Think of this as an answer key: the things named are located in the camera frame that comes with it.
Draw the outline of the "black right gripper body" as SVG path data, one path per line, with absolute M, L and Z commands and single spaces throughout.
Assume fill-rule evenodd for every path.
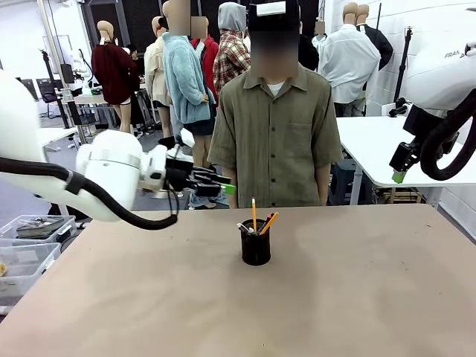
M 390 166 L 399 173 L 407 172 L 420 160 L 420 144 L 417 142 L 399 143 L 390 160 Z

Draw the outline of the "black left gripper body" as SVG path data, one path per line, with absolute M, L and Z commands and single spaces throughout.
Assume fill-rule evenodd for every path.
M 178 193 L 184 189 L 197 189 L 196 180 L 193 178 L 193 157 L 184 154 L 181 147 L 173 147 L 167 151 L 165 168 L 165 190 Z

